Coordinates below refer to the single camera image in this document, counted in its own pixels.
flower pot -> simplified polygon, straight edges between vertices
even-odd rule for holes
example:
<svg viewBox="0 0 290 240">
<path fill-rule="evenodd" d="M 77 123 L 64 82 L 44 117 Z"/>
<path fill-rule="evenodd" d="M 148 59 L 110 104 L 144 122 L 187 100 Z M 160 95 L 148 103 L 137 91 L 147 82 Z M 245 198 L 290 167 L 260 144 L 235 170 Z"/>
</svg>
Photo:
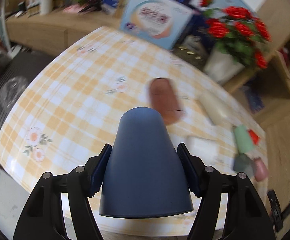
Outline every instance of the flower pot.
<svg viewBox="0 0 290 240">
<path fill-rule="evenodd" d="M 223 85 L 237 73 L 242 71 L 243 68 L 244 65 L 239 62 L 234 62 L 231 55 L 223 54 L 214 48 L 203 71 L 212 80 Z"/>
<path fill-rule="evenodd" d="M 39 0 L 40 15 L 45 15 L 53 10 L 53 0 Z"/>
</svg>

